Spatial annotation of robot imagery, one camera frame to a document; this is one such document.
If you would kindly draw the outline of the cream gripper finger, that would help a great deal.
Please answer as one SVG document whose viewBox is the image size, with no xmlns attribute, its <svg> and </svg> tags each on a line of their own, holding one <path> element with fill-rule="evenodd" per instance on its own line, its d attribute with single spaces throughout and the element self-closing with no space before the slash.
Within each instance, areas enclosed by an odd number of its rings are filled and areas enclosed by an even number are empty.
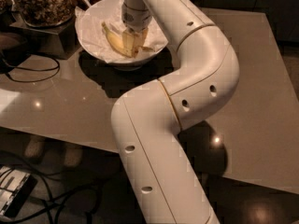
<svg viewBox="0 0 299 224">
<path fill-rule="evenodd" d="M 143 47 L 147 38 L 149 29 L 143 29 L 141 32 L 135 32 L 135 46 Z"/>
<path fill-rule="evenodd" d="M 123 46 L 127 51 L 132 52 L 135 48 L 135 35 L 131 32 L 124 31 L 122 33 Z"/>
</svg>

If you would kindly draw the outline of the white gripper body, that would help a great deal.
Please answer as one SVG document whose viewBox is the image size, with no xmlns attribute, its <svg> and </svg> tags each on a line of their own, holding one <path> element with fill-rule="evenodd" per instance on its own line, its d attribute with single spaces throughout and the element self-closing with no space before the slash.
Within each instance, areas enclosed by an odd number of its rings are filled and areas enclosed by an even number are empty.
<svg viewBox="0 0 299 224">
<path fill-rule="evenodd" d="M 147 7 L 137 9 L 123 4 L 121 7 L 121 20 L 127 28 L 135 32 L 141 32 L 149 27 L 152 16 Z"/>
</svg>

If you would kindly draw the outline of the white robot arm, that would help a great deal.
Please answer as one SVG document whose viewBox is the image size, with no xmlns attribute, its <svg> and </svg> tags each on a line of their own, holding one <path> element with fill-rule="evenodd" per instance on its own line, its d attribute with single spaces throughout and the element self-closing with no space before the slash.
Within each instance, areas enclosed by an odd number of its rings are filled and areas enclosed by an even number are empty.
<svg viewBox="0 0 299 224">
<path fill-rule="evenodd" d="M 124 169 L 149 224 L 220 224 L 178 134 L 220 110 L 239 79 L 234 48 L 189 0 L 124 0 L 138 29 L 153 17 L 178 62 L 174 72 L 119 98 L 111 124 Z"/>
</svg>

